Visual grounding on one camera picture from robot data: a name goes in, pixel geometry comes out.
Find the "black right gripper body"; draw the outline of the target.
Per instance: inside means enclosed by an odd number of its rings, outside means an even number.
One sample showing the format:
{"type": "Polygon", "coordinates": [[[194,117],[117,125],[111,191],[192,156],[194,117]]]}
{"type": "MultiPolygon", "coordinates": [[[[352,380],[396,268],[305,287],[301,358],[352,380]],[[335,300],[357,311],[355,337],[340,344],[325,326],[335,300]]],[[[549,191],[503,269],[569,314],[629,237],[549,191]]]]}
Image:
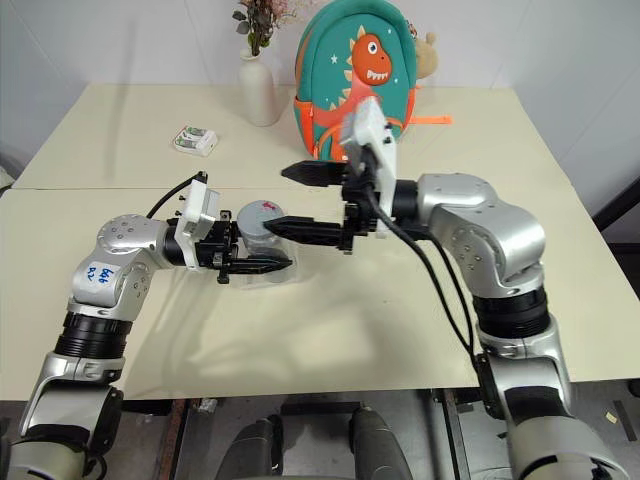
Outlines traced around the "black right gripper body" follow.
{"type": "Polygon", "coordinates": [[[376,194],[377,159],[373,150],[365,146],[360,150],[357,166],[346,164],[342,177],[342,200],[344,218],[339,249],[346,255],[353,252],[354,238],[368,236],[377,229],[378,215],[372,207],[370,197],[379,200],[376,194]]]}

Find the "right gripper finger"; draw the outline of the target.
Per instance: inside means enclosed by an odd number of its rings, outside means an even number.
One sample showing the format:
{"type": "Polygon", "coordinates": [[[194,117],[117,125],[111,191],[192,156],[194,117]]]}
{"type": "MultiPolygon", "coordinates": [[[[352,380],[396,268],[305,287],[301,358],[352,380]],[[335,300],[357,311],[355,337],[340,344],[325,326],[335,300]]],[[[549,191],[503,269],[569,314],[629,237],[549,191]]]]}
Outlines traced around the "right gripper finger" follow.
{"type": "Polygon", "coordinates": [[[305,160],[284,168],[281,175],[305,186],[328,187],[341,185],[344,172],[344,163],[305,160]]]}
{"type": "Polygon", "coordinates": [[[304,245],[338,247],[342,239],[340,224],[319,222],[311,217],[283,216],[264,221],[263,226],[278,237],[304,245]]]}

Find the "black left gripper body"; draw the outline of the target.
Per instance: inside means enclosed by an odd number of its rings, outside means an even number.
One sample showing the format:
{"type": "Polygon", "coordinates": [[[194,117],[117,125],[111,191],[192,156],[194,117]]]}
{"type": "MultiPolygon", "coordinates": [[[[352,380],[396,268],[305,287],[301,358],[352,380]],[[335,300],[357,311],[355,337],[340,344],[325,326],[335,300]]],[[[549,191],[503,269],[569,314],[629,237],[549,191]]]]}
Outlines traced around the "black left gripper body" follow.
{"type": "Polygon", "coordinates": [[[217,282],[228,284],[238,260],[238,229],[235,221],[216,221],[197,243],[198,265],[215,270],[217,282]]]}

